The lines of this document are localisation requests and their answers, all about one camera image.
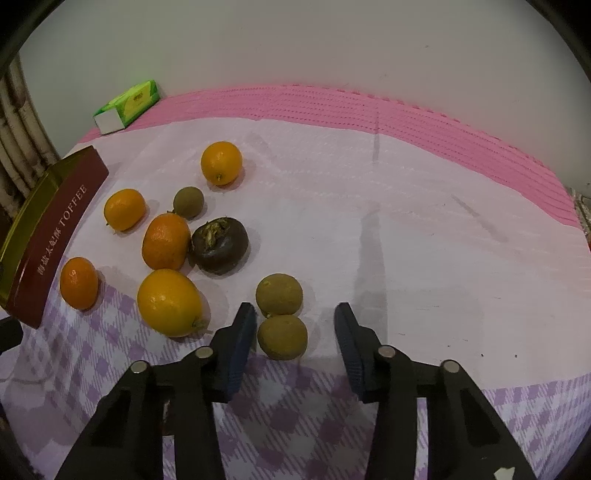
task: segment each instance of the small orange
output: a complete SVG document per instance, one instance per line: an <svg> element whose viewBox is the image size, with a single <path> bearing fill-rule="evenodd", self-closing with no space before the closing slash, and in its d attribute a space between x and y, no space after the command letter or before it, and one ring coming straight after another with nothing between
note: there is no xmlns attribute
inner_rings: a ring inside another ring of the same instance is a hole
<svg viewBox="0 0 591 480"><path fill-rule="evenodd" d="M183 266L191 232L184 218L176 213L158 215L148 225L142 244L142 257L153 270Z"/></svg>
<svg viewBox="0 0 591 480"><path fill-rule="evenodd" d="M109 198L103 210L107 224L117 232L130 229L146 213L146 202L142 194L134 189L120 190Z"/></svg>
<svg viewBox="0 0 591 480"><path fill-rule="evenodd" d="M182 337L206 324L199 290L177 271L153 271L139 286L137 299L144 321L163 335Z"/></svg>
<svg viewBox="0 0 591 480"><path fill-rule="evenodd" d="M61 269L60 293L76 310L92 307L99 295L99 277L92 263L82 257L69 259Z"/></svg>
<svg viewBox="0 0 591 480"><path fill-rule="evenodd" d="M226 185L236 180L242 169L242 154L230 142L215 142L201 156L201 171L214 185Z"/></svg>

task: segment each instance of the green tissue box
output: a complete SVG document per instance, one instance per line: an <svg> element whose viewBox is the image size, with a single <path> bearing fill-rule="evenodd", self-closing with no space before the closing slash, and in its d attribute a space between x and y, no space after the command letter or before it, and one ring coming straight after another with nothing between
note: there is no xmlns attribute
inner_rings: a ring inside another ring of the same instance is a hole
<svg viewBox="0 0 591 480"><path fill-rule="evenodd" d="M101 135L127 128L142 113L160 100L156 82L150 80L131 87L94 114Z"/></svg>

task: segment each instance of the metal screw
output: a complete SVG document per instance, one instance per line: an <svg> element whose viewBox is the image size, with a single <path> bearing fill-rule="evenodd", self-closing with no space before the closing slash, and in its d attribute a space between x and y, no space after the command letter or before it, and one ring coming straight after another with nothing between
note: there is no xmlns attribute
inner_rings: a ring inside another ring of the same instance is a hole
<svg viewBox="0 0 591 480"><path fill-rule="evenodd" d="M148 363L144 362L143 360L138 360L137 362L131 364L131 371L134 374L140 374L141 372L145 372L147 368Z"/></svg>
<svg viewBox="0 0 591 480"><path fill-rule="evenodd" d="M213 348L210 346L201 346L195 350L197 358L209 358L213 355Z"/></svg>
<svg viewBox="0 0 591 480"><path fill-rule="evenodd" d="M384 358L394 358L394 355L396 355L396 349L390 345L382 345L378 348L378 353Z"/></svg>
<svg viewBox="0 0 591 480"><path fill-rule="evenodd" d="M460 371L460 364L454 360L447 360L443 362L443 368L451 374L457 374Z"/></svg>

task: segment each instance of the dark brown fruit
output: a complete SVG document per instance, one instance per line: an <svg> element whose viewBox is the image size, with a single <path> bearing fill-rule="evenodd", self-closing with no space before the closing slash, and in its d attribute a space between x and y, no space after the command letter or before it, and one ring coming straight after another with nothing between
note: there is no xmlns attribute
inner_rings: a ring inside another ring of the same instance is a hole
<svg viewBox="0 0 591 480"><path fill-rule="evenodd" d="M192 256L203 270L221 275L238 265L248 249L243 224L230 217L216 218L200 226L191 238Z"/></svg>

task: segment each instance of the white wall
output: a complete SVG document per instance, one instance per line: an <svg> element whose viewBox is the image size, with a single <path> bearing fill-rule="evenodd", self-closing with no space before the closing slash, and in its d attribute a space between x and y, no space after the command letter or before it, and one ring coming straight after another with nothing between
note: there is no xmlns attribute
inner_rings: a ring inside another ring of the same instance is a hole
<svg viewBox="0 0 591 480"><path fill-rule="evenodd" d="M63 154L134 83L357 88L455 116L591 182L591 85L525 0L66 0L21 50Z"/></svg>

